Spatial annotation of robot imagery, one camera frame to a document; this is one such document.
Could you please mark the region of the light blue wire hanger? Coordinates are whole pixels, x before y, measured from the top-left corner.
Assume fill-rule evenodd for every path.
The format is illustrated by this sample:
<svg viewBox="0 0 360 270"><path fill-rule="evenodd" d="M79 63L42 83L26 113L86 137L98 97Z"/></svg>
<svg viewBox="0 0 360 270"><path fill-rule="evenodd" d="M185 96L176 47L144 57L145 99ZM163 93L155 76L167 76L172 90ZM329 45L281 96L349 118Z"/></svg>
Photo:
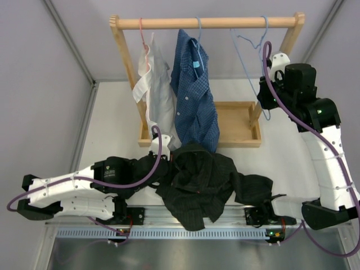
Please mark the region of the light blue wire hanger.
<svg viewBox="0 0 360 270"><path fill-rule="evenodd" d="M252 92L253 92L253 94L255 96L257 95L257 92L256 92L256 90L254 88L254 85L253 85L251 79L250 79L250 75L249 75L248 69L247 69L247 67L245 65L245 62L244 62L244 60L243 60L243 58L241 56L241 52L240 52L239 46L237 44L237 40L239 38L241 38L241 39L249 42L251 44L252 48L257 51L258 58L259 58L259 61L260 61L260 67L261 67L262 75L264 75L263 59L262 59L262 56L260 54L262 53L263 42L264 42L265 37L267 36L267 32L268 32L268 29L269 29L269 21L268 21L268 17L266 17L264 15L262 16L262 18L265 21L265 30L264 30L258 44L254 44L254 42L250 38L247 38L247 37L239 34L236 29L230 29L229 30L232 41L233 41L233 45L235 47L235 50L236 50L236 53L237 53L237 56L238 56L238 59L240 60L241 66L242 66L242 68L243 68L243 70L245 72L246 78L247 78L247 80L248 80L248 82L249 82L249 84L251 86Z"/></svg>

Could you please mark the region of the black pinstripe shirt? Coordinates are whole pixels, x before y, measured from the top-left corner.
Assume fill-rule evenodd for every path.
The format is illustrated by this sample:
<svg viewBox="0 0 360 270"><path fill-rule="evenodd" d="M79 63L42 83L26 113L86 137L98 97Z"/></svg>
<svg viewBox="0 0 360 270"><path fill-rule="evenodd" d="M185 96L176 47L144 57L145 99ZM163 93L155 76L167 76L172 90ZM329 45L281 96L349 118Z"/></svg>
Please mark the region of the black pinstripe shirt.
<svg viewBox="0 0 360 270"><path fill-rule="evenodd" d="M129 199L147 186L156 190L186 230L199 231L205 217L215 222L222 215L232 194L237 203L261 206L271 199L273 182L257 174L244 175L231 158L191 143L174 150L170 159L162 158L145 183L120 190L120 197Z"/></svg>

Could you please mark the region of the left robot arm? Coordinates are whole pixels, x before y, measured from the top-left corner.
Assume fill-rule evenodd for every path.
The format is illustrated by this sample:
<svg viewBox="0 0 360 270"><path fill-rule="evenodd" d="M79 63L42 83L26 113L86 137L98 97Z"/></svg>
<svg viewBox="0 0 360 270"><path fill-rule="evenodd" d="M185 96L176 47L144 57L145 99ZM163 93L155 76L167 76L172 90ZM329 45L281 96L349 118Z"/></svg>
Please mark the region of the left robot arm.
<svg viewBox="0 0 360 270"><path fill-rule="evenodd" d="M140 159L108 157L80 171L54 178L23 178L26 191L16 212L31 221L65 215L95 218L102 224L122 224L129 218L126 201L139 190L164 180L170 162L153 153Z"/></svg>

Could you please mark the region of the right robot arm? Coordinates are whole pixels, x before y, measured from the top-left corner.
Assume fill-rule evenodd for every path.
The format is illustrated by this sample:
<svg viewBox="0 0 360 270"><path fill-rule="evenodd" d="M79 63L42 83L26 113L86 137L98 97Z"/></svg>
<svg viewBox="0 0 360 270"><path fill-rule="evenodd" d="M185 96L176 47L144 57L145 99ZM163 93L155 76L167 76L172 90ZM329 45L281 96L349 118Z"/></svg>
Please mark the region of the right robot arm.
<svg viewBox="0 0 360 270"><path fill-rule="evenodd" d="M297 126L316 171L317 199L281 197L262 209L276 223L283 215L321 230L358 218L359 192L352 181L341 141L340 116L333 100L317 97L316 69L309 64L264 68L257 96L262 108L281 108Z"/></svg>

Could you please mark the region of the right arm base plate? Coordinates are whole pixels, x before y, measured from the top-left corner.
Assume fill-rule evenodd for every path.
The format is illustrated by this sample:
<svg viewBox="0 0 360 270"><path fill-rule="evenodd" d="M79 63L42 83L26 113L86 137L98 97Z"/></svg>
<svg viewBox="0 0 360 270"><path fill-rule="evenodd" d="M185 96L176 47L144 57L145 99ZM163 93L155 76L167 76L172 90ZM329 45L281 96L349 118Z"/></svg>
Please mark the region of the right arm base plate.
<svg viewBox="0 0 360 270"><path fill-rule="evenodd" d="M245 208L245 219L248 226L256 228L278 222L278 218L265 206Z"/></svg>

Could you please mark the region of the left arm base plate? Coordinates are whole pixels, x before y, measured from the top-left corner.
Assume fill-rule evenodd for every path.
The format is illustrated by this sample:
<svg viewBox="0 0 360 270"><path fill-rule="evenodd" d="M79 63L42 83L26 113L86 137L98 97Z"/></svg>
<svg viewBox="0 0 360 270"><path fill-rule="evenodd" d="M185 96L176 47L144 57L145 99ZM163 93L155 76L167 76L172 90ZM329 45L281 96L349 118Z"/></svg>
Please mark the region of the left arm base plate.
<svg viewBox="0 0 360 270"><path fill-rule="evenodd" d="M96 218L97 222L108 226L115 225L136 225L144 224L145 208L142 207L126 207L113 212L113 217L108 220Z"/></svg>

